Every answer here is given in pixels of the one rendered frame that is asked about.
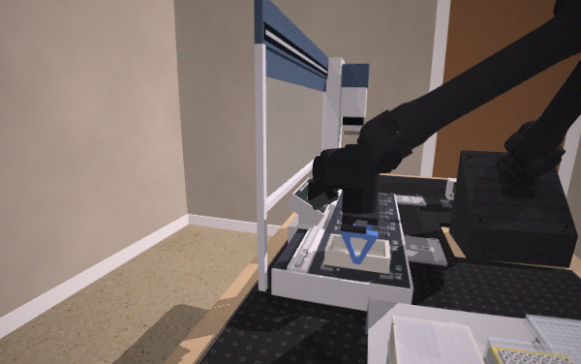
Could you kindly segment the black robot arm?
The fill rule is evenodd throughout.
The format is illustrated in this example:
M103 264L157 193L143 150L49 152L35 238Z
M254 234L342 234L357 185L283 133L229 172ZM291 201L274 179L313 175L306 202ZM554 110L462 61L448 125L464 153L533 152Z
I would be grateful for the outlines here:
M433 91L366 122L358 144L323 150L313 161L308 183L314 210L337 200L343 190L342 212L361 214L360 185L378 185L380 173L396 169L444 126L580 53L581 0L556 0L553 13L534 31ZM539 118L523 124L505 142L509 155L497 161L504 196L538 195L533 182L562 161L566 151L560 144L580 115L581 59Z

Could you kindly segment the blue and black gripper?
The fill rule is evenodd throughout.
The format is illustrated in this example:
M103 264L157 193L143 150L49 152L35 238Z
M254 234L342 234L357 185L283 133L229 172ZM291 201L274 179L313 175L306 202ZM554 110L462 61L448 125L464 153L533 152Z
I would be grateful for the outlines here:
M377 203L379 187L378 185L370 185L369 189L366 189L366 185L360 185L360 188L363 188L361 214L344 212L341 225L341 235L354 264L361 264L379 236L378 231L371 230L373 226L377 226L379 223L379 204ZM367 227L356 226L356 220L368 221ZM350 237L367 240L359 257L355 255Z

